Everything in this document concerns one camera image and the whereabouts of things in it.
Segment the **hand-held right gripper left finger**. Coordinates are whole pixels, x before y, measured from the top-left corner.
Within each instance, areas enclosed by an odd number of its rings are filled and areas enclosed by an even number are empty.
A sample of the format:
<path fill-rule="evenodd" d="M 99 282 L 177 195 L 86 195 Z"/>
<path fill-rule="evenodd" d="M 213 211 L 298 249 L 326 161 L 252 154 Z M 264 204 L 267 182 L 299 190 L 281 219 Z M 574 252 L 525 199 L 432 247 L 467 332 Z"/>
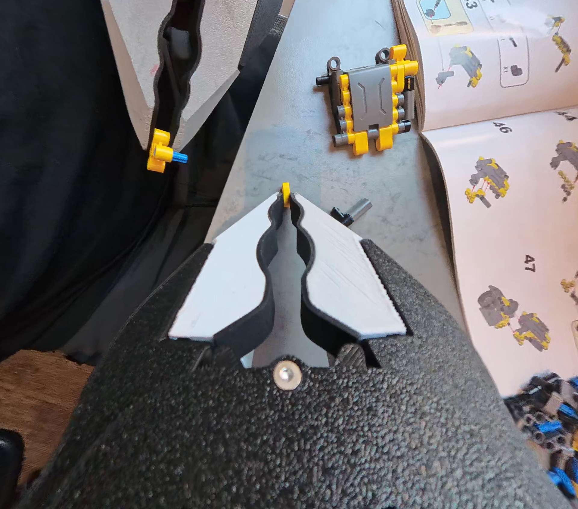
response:
<path fill-rule="evenodd" d="M 269 264 L 278 252 L 284 199 L 277 192 L 212 241 L 168 332 L 171 339 L 260 344 L 273 328 Z"/>

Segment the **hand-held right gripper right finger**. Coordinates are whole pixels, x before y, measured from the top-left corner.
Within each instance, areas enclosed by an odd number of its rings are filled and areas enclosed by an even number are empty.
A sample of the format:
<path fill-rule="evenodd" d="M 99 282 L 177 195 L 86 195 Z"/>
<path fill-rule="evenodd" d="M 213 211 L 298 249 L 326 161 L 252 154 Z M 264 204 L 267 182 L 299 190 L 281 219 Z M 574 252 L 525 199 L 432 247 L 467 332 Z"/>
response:
<path fill-rule="evenodd" d="M 314 342 L 405 335 L 406 325 L 362 246 L 362 238 L 298 193 L 290 195 L 302 275 L 303 330 Z"/>

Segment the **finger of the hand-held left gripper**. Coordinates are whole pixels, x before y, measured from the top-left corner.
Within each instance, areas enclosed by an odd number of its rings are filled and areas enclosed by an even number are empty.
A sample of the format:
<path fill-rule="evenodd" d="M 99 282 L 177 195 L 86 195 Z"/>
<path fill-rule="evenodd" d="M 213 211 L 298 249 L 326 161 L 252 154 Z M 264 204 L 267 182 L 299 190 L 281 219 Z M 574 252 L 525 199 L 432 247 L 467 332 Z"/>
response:
<path fill-rule="evenodd" d="M 204 0 L 200 53 L 177 131 L 177 148 L 197 134 L 239 74 L 239 63 L 258 0 Z"/>
<path fill-rule="evenodd" d="M 126 108 L 142 149 L 157 108 L 159 37 L 175 0 L 101 0 Z"/>

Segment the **yellow three-hole connector brick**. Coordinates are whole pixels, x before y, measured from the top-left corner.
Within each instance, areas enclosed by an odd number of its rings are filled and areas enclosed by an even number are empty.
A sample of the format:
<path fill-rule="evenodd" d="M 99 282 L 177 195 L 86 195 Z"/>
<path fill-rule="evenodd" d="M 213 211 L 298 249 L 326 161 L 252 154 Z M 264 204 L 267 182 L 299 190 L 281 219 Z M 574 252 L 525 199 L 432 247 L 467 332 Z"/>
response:
<path fill-rule="evenodd" d="M 155 129 L 148 151 L 147 169 L 152 172 L 163 173 L 167 163 L 173 161 L 175 151 L 168 144 L 170 134 L 164 130 Z"/>

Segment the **black grey pin connector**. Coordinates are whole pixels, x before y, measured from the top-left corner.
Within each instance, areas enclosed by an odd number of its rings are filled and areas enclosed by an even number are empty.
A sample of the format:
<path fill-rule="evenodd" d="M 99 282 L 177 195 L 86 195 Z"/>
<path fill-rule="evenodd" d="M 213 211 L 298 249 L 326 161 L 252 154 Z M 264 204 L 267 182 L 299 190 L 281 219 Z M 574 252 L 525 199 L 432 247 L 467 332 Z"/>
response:
<path fill-rule="evenodd" d="M 333 207 L 330 215 L 344 226 L 351 226 L 358 218 L 363 216 L 372 208 L 372 202 L 366 198 L 359 200 L 353 207 L 347 211 L 342 211 L 337 207 Z"/>

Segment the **yellow grey brick assembly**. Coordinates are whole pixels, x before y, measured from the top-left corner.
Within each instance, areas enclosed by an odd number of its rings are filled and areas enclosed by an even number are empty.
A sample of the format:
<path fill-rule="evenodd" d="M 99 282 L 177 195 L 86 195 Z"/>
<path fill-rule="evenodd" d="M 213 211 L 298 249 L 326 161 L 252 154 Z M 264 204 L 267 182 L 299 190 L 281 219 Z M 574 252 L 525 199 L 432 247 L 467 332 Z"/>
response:
<path fill-rule="evenodd" d="M 327 61 L 327 73 L 316 86 L 327 86 L 336 147 L 350 145 L 353 155 L 393 147 L 394 137 L 408 133 L 415 118 L 415 77 L 419 64 L 406 58 L 407 46 L 394 45 L 376 53 L 375 64 L 344 70 L 338 57 Z"/>

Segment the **person's body in black clothing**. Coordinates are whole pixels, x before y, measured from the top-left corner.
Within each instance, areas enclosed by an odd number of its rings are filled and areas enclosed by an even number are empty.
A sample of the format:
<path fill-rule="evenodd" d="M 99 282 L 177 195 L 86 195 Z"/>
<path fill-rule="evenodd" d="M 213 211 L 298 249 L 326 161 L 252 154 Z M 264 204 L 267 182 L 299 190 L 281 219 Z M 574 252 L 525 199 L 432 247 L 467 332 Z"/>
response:
<path fill-rule="evenodd" d="M 1 0 L 1 360 L 96 365 L 204 241 L 263 87 L 276 25 L 163 174 L 126 109 L 99 0 Z"/>

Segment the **open instruction booklet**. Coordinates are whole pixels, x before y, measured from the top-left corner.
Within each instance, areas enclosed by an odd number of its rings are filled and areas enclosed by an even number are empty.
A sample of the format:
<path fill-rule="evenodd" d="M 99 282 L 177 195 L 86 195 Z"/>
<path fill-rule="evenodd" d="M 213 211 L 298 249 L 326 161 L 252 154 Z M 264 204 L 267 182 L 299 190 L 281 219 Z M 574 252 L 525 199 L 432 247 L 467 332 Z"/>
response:
<path fill-rule="evenodd" d="M 577 375 L 577 0 L 392 0 L 447 194 L 466 329 L 502 396 Z"/>

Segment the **pile of loose brick pieces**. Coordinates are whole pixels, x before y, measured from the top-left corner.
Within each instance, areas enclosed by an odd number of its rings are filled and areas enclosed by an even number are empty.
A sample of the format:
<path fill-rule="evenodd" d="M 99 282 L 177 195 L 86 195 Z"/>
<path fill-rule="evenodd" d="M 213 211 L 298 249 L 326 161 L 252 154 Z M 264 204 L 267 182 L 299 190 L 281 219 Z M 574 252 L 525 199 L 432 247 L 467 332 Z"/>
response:
<path fill-rule="evenodd" d="M 550 481 L 577 508 L 577 377 L 533 376 L 503 402 Z"/>

